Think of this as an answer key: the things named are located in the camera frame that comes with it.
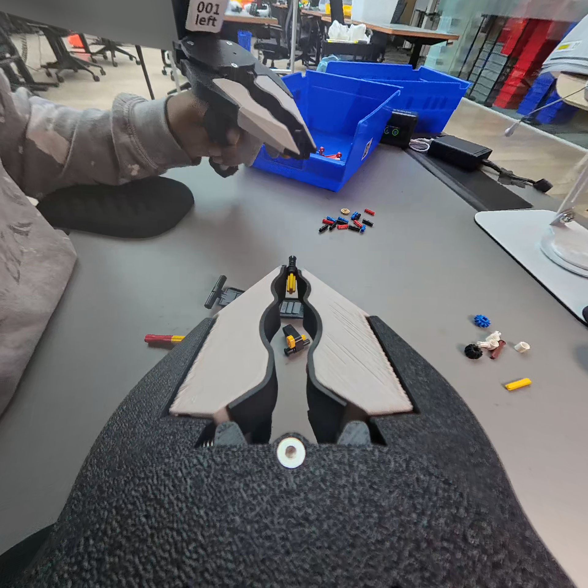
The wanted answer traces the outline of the blue plastic parts bin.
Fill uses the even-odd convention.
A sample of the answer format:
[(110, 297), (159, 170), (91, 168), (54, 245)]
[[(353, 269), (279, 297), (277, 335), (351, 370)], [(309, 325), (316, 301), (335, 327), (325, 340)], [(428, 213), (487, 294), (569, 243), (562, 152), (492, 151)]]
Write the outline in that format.
[(272, 158), (262, 148), (253, 167), (338, 192), (380, 143), (401, 88), (307, 71), (283, 78), (316, 143), (309, 159)]
[(400, 87), (395, 108), (417, 112), (417, 131), (432, 134), (444, 130), (470, 87), (467, 80), (409, 64), (331, 61), (326, 72)]

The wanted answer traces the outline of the black yellow toy joint piece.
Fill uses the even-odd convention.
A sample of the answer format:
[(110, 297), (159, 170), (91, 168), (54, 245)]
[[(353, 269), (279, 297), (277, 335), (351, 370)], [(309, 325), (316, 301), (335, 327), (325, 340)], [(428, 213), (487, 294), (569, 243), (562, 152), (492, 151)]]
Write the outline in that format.
[(287, 357), (305, 350), (311, 343), (305, 334), (300, 334), (292, 325), (286, 325), (282, 330), (286, 342), (284, 353)]

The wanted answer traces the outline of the grey desk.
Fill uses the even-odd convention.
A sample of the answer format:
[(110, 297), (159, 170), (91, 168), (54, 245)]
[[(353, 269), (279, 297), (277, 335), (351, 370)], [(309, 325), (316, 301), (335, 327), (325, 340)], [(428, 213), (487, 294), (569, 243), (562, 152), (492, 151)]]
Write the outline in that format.
[[(527, 517), (587, 587), (587, 328), (474, 222), (474, 209), (405, 152), (380, 147), (337, 194), (254, 169), (174, 169), (195, 205), (146, 240), (71, 232), (75, 272), (1, 417), (1, 552), (52, 524), (99, 432), (166, 354), (145, 334), (187, 334), (219, 275), (246, 289), (290, 255), (376, 315), (459, 392)], [(364, 233), (318, 234), (342, 208)], [(491, 325), (473, 324), (477, 314)], [(497, 359), (463, 349), (494, 331)], [(526, 353), (513, 347), (525, 341)], [(533, 384), (508, 392), (504, 384)]]

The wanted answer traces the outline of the white storage box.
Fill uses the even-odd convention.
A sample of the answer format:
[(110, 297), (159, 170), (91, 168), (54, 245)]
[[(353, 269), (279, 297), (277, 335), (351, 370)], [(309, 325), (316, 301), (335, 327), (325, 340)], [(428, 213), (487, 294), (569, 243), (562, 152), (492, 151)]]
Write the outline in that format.
[(398, 2), (397, 0), (352, 1), (351, 19), (366, 25), (389, 25), (393, 20)]

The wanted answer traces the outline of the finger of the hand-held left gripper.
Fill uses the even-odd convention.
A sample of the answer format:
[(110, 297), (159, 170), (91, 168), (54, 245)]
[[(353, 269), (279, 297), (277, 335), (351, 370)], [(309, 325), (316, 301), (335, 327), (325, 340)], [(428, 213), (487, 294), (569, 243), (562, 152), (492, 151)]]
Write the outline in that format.
[(213, 80), (217, 89), (223, 91), (227, 96), (237, 104), (236, 122), (240, 128), (249, 132), (254, 137), (261, 139), (263, 143), (271, 146), (281, 154), (286, 154), (285, 147), (288, 146), (291, 139), (287, 128), (278, 122), (265, 108), (260, 104), (258, 98), (254, 95), (254, 83), (251, 89), (239, 82), (227, 78), (216, 78)]
[(316, 143), (288, 88), (267, 75), (258, 75), (254, 88), (260, 104), (287, 128), (291, 141), (286, 151), (296, 152), (297, 158), (309, 158), (316, 153)]

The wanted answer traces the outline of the pile of small connector pins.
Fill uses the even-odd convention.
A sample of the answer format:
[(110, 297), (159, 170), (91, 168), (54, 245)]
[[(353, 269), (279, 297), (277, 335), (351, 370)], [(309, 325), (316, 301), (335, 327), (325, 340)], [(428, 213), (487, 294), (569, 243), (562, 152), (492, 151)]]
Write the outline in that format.
[(344, 217), (341, 214), (337, 217), (327, 215), (321, 221), (318, 234), (330, 233), (335, 229), (339, 231), (364, 233), (367, 228), (372, 228), (374, 226), (374, 215), (375, 212), (371, 209), (350, 211), (348, 217)]

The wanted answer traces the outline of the crumpled white plastic bags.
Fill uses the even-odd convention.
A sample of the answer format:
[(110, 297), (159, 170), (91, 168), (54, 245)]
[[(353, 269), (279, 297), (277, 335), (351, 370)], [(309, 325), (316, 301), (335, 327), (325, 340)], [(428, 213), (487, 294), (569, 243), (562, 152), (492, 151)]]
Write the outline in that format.
[(328, 28), (327, 41), (343, 43), (369, 43), (370, 36), (367, 34), (366, 25), (364, 23), (345, 25), (335, 20)]

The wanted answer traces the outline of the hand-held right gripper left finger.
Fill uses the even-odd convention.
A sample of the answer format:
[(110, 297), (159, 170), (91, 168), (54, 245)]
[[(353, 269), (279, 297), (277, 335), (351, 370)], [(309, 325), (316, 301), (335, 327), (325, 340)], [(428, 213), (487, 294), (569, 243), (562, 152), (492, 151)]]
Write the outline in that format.
[(279, 266), (216, 313), (171, 416), (234, 422), (251, 443), (269, 442), (278, 392), (271, 341), (281, 327), (285, 282)]

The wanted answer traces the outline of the black device with green lights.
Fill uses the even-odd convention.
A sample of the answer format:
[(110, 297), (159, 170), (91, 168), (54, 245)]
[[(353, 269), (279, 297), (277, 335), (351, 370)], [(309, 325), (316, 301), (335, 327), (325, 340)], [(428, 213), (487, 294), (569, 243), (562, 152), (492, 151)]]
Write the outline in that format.
[(406, 150), (418, 122), (417, 112), (394, 109), (384, 128), (380, 143)]

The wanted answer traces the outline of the person's left hand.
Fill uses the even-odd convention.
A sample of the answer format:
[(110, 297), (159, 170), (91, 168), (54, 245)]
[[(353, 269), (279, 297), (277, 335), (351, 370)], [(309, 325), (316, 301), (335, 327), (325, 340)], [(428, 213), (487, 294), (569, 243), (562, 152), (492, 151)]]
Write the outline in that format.
[(176, 142), (194, 162), (208, 158), (223, 166), (252, 165), (262, 142), (238, 127), (227, 127), (225, 139), (212, 139), (205, 126), (209, 105), (189, 91), (180, 92), (166, 102), (168, 127)]

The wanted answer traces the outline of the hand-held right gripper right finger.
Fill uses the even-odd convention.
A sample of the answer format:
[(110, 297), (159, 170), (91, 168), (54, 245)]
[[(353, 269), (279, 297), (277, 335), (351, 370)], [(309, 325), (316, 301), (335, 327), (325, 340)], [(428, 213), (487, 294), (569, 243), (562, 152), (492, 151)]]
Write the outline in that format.
[(307, 351), (308, 421), (316, 441), (335, 444), (349, 422), (410, 414), (414, 405), (371, 317), (308, 270), (300, 273)]

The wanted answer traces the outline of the black curved toy roof assembly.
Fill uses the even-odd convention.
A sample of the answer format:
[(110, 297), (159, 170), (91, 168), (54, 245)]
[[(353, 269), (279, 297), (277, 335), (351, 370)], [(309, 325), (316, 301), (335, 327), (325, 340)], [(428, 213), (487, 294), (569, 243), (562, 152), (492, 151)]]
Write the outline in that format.
[[(226, 307), (245, 292), (242, 289), (225, 286), (226, 280), (225, 275), (218, 278), (204, 304), (206, 309), (211, 310), (215, 306)], [(303, 303), (297, 298), (285, 298), (280, 306), (280, 317), (282, 319), (303, 319)]]

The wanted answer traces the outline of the stack of red blue bins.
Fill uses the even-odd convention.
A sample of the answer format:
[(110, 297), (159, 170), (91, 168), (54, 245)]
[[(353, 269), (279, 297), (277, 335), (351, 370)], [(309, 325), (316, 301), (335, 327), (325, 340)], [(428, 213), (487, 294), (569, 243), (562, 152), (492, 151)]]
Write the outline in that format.
[(543, 62), (577, 22), (509, 18), (499, 36), (506, 65), (493, 89), (493, 107), (515, 111), (537, 126), (569, 123), (578, 108), (559, 98), (556, 79)]

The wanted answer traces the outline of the background wooden office desk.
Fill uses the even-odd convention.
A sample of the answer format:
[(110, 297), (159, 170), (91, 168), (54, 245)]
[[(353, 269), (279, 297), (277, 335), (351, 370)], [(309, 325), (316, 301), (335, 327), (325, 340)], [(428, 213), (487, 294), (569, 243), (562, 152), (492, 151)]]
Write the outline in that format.
[[(278, 26), (279, 21), (272, 17), (252, 16), (245, 12), (243, 13), (226, 13), (224, 15), (224, 26), (229, 23), (236, 28), (240, 26), (242, 29), (256, 30), (261, 26)], [(417, 26), (410, 26), (404, 24), (372, 24), (367, 21), (345, 19), (346, 25), (360, 25), (364, 24), (369, 30), (379, 32), (388, 36), (397, 36), (400, 39), (411, 43), (412, 52), (409, 63), (413, 69), (417, 68), (420, 52), (423, 46), (437, 45), (438, 43), (446, 43), (451, 45), (454, 41), (459, 40), (460, 35), (455, 33), (447, 33), (424, 29)]]

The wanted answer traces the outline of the wire page holder arm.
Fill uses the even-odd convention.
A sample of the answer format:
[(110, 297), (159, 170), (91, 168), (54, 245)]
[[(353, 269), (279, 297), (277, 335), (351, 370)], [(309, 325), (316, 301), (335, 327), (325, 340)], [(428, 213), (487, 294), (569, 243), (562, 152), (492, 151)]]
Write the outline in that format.
[(582, 86), (579, 90), (575, 91), (575, 92), (571, 92), (570, 94), (567, 94), (557, 100), (554, 100), (553, 102), (550, 102), (542, 107), (536, 108), (534, 110), (532, 110), (530, 113), (524, 115), (521, 119), (516, 120), (510, 127), (508, 127), (507, 129), (505, 129), (504, 131), (504, 136), (505, 137), (511, 137), (515, 131), (517, 130), (517, 128), (526, 120), (530, 119), (533, 115), (535, 115), (536, 113), (551, 107), (552, 105), (558, 104), (560, 102), (566, 102), (569, 98), (578, 95), (579, 93), (585, 93), (585, 91), (587, 90), (587, 85)]

